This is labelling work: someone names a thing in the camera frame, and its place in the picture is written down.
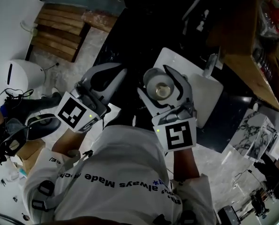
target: black countertop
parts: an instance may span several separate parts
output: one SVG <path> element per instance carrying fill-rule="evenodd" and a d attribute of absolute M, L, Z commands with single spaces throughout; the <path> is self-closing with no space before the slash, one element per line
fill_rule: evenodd
<path fill-rule="evenodd" d="M 120 108 L 142 107 L 136 87 L 143 86 L 146 70 L 152 68 L 163 47 L 167 47 L 204 69 L 200 59 L 205 36 L 183 36 L 182 23 L 168 17 L 140 14 L 125 9 L 109 33 L 94 66 L 119 62 L 128 67 L 128 74 L 111 103 Z M 216 67 L 212 76 L 224 90 L 203 129 L 197 128 L 197 143 L 223 152 L 238 128 L 249 104 L 251 90 L 226 65 Z"/>

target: person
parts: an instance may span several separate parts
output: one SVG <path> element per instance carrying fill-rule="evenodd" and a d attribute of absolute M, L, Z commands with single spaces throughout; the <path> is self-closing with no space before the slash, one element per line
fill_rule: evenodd
<path fill-rule="evenodd" d="M 264 218 L 264 216 L 270 210 L 265 207 L 265 203 L 262 200 L 260 190 L 258 190 L 255 195 L 251 196 L 251 200 L 252 200 L 252 202 L 251 202 L 252 206 L 255 209 L 256 216 Z"/>
<path fill-rule="evenodd" d="M 268 190 L 272 190 L 276 199 L 279 199 L 279 169 L 265 153 L 262 155 L 261 159 L 265 163 L 254 163 L 254 167 L 265 176 Z"/>
<path fill-rule="evenodd" d="M 137 114 L 135 127 L 133 118 L 132 113 L 121 110 L 93 143 L 93 155 L 79 161 L 79 170 L 59 174 L 53 195 L 65 192 L 65 196 L 52 210 L 53 221 L 45 224 L 216 223 L 208 177 L 200 175 L 192 149 L 174 152 L 171 190 L 162 147 L 151 121 L 150 127 L 143 122 L 151 117 Z M 84 138 L 85 134 L 68 129 L 52 150 L 42 149 L 23 190 L 23 202 L 33 222 L 40 221 L 33 212 L 34 191 L 57 174 L 69 160 L 69 151 L 78 150 Z"/>
<path fill-rule="evenodd" d="M 41 99 L 12 99 L 8 97 L 0 107 L 0 140 L 5 132 L 5 122 L 11 118 L 16 118 L 22 124 L 25 124 L 32 113 L 56 107 L 60 103 L 62 96 L 56 88 L 52 89 L 52 93 L 51 97 L 42 96 Z"/>

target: wooden pallet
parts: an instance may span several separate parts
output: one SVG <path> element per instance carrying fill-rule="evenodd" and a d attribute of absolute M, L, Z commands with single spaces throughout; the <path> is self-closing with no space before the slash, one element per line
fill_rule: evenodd
<path fill-rule="evenodd" d="M 45 4 L 38 14 L 38 34 L 31 44 L 40 49 L 74 62 L 90 29 L 82 15 L 85 8 Z"/>

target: wooden plank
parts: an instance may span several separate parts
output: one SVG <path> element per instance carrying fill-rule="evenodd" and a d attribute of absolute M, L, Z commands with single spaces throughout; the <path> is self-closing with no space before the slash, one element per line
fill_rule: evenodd
<path fill-rule="evenodd" d="M 55 28 L 51 28 L 51 27 L 47 27 L 47 26 L 43 26 L 43 25 L 38 25 L 37 29 L 38 29 L 38 31 L 53 34 L 57 37 L 60 37 L 60 38 L 63 38 L 63 39 L 66 39 L 66 40 L 69 40 L 69 41 L 72 41 L 72 42 L 78 43 L 78 44 L 81 42 L 81 39 L 82 39 L 80 36 L 71 34 L 69 32 L 65 32 L 65 31 L 62 31 L 59 29 L 55 29 Z"/>
<path fill-rule="evenodd" d="M 52 47 L 49 47 L 49 46 L 44 45 L 42 43 L 39 43 L 37 41 L 34 41 L 33 39 L 31 41 L 31 44 L 36 46 L 36 47 L 38 47 L 38 48 L 40 48 L 40 49 L 42 49 L 42 50 L 44 50 L 44 51 L 46 51 L 46 52 L 48 52 L 48 53 L 51 53 L 51 54 L 53 54 L 53 55 L 55 55 L 57 57 L 63 58 L 64 60 L 67 60 L 69 62 L 73 62 L 74 61 L 74 58 L 73 58 L 72 55 L 69 55 L 69 54 L 67 54 L 65 52 L 59 51 L 59 50 L 57 50 L 55 48 L 52 48 Z"/>
<path fill-rule="evenodd" d="M 82 15 L 80 14 L 75 14 L 75 13 L 69 13 L 69 12 L 63 12 L 63 11 L 57 11 L 57 10 L 52 10 L 52 9 L 41 9 L 40 11 L 43 14 L 49 14 L 49 15 L 54 15 L 54 16 L 59 16 L 59 17 L 66 17 L 70 19 L 74 19 L 77 21 L 83 21 Z"/>
<path fill-rule="evenodd" d="M 49 40 L 45 37 L 34 37 L 33 40 L 35 42 L 39 42 L 39 43 L 42 43 L 44 45 L 56 48 L 57 50 L 62 51 L 64 53 L 67 53 L 69 55 L 74 56 L 74 54 L 75 54 L 75 49 L 70 48 L 70 47 L 65 46 L 65 45 L 62 45 L 62 44 L 57 43 L 55 41 Z"/>
<path fill-rule="evenodd" d="M 75 35 L 80 35 L 81 33 L 81 29 L 80 28 L 76 28 L 76 27 L 72 27 L 63 23 L 59 23 L 59 22 L 53 22 L 53 21 L 49 21 L 49 20 L 45 20 L 45 19 L 36 19 L 35 23 L 40 24 L 40 25 L 44 25 L 44 26 L 48 26 L 48 27 L 52 27 L 52 28 L 56 28 L 62 31 L 66 31 Z"/>
<path fill-rule="evenodd" d="M 93 11 L 87 11 L 82 18 L 84 22 L 90 24 L 90 26 L 105 32 L 110 32 L 117 20 L 117 17 L 112 15 Z"/>
<path fill-rule="evenodd" d="M 79 15 L 82 15 L 86 11 L 86 8 L 84 8 L 84 7 L 75 7 L 75 6 L 52 4 L 52 3 L 44 4 L 43 8 L 50 9 L 50 10 L 69 12 L 69 13 L 75 13 L 75 14 L 79 14 Z"/>
<path fill-rule="evenodd" d="M 63 24 L 69 25 L 69 26 L 80 28 L 80 29 L 82 29 L 84 26 L 84 22 L 76 21 L 73 19 L 65 18 L 65 17 L 54 16 L 54 15 L 39 13 L 37 18 L 54 21 L 57 23 L 63 23 Z"/>
<path fill-rule="evenodd" d="M 52 40 L 52 41 L 55 41 L 57 43 L 63 44 L 65 46 L 71 47 L 73 49 L 77 49 L 78 46 L 79 46 L 78 43 L 74 43 L 74 42 L 69 41 L 67 39 L 64 39 L 64 38 L 61 38 L 61 37 L 58 37 L 58 36 L 55 36 L 53 34 L 43 32 L 43 31 L 39 31 L 37 36 L 47 38 L 49 40 Z"/>
<path fill-rule="evenodd" d="M 76 60 L 77 55 L 78 55 L 78 53 L 79 53 L 79 51 L 80 51 L 80 49 L 81 49 L 81 47 L 82 47 L 82 44 L 83 44 L 83 42 L 84 42 L 84 40 L 85 40 L 85 38 L 86 38 L 86 35 L 87 35 L 89 29 L 90 29 L 90 25 L 88 25 L 87 23 L 85 23 L 85 25 L 84 25 L 84 27 L 83 27 L 83 29 L 82 29 L 82 31 L 81 31 L 81 34 L 80 34 L 80 36 L 81 36 L 81 41 L 80 41 L 79 47 L 78 47 L 78 49 L 77 49 L 77 51 L 76 51 L 76 53 L 75 53 L 75 55 L 74 55 L 74 57 L 73 57 L 73 60 Z"/>

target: concrete floor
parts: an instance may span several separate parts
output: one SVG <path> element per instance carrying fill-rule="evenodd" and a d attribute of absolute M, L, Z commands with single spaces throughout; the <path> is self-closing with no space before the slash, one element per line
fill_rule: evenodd
<path fill-rule="evenodd" d="M 92 67 L 98 52 L 103 45 L 108 33 L 95 28 L 91 28 L 75 63 L 67 62 L 61 58 L 34 48 L 30 61 L 39 64 L 42 68 L 49 68 L 56 62 L 59 67 L 53 67 L 46 72 L 46 82 L 43 87 L 36 89 L 34 97 L 39 98 L 42 93 L 50 94 L 51 87 L 56 86 L 61 92 L 71 91 L 74 84 L 78 82 L 82 75 Z M 112 111 L 106 115 L 105 124 L 116 116 L 119 108 L 111 106 Z M 55 108 L 44 111 L 54 113 Z M 52 147 L 57 139 L 67 128 L 62 125 L 55 133 L 44 138 L 47 147 Z M 98 122 L 94 128 L 86 135 L 81 146 L 81 152 L 90 149 L 92 143 L 102 132 L 102 121 Z M 252 165 L 252 162 L 242 157 L 231 145 L 228 145 L 223 153 L 197 145 L 194 149 L 194 156 L 200 173 L 209 177 L 213 203 L 216 210 L 227 205 L 233 205 L 237 210 L 248 198 L 249 194 L 260 186 L 259 182 L 252 174 L 245 172 L 233 187 L 234 177 L 246 169 L 251 169 L 253 174 L 260 180 L 264 176 L 260 174 Z M 167 168 L 173 172 L 173 153 L 166 156 Z"/>

